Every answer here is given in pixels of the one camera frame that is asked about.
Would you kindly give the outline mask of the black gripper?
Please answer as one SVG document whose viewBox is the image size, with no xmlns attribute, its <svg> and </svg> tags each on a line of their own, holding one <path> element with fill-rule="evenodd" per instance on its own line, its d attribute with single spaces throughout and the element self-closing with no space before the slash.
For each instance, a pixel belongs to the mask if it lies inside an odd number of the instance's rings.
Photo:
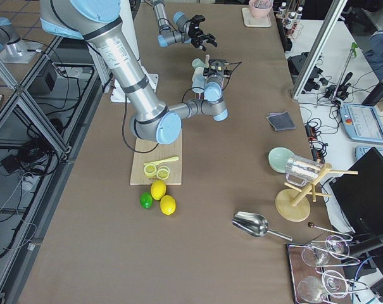
<svg viewBox="0 0 383 304">
<path fill-rule="evenodd" d="M 203 72 L 205 82 L 223 83 L 225 79 L 229 79 L 231 71 L 227 69 L 226 65 L 225 60 L 208 60 Z"/>
<path fill-rule="evenodd" d="M 215 48 L 218 46 L 216 37 L 211 33 L 205 34 L 199 27 L 201 22 L 205 21 L 203 15 L 194 15 L 189 19 L 189 28 L 187 30 L 187 35 L 191 38 L 191 44 L 196 48 L 199 48 L 202 51 L 206 51 L 205 44 L 211 44 Z"/>
</svg>

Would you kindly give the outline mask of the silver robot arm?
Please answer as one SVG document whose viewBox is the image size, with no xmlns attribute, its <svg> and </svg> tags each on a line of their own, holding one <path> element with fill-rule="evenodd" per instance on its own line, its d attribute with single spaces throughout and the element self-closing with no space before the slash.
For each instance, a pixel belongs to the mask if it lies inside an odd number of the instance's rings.
<svg viewBox="0 0 383 304">
<path fill-rule="evenodd" d="M 164 1 L 150 1 L 158 24 L 158 42 L 162 48 L 176 43 L 192 44 L 196 49 L 206 51 L 206 44 L 217 47 L 216 37 L 211 33 L 204 33 L 200 24 L 206 20 L 203 15 L 188 18 L 184 12 L 178 11 L 171 22 L 165 9 Z"/>
<path fill-rule="evenodd" d="M 224 68 L 226 61 L 209 61 L 204 69 L 202 99 L 167 106 L 158 99 L 122 32 L 122 8 L 120 1 L 41 1 L 41 24 L 50 34 L 94 45 L 135 108 L 130 128 L 136 137 L 171 144 L 178 138 L 185 118 L 209 115 L 216 121 L 225 120 L 228 110 L 222 86 L 229 76 Z"/>
</svg>

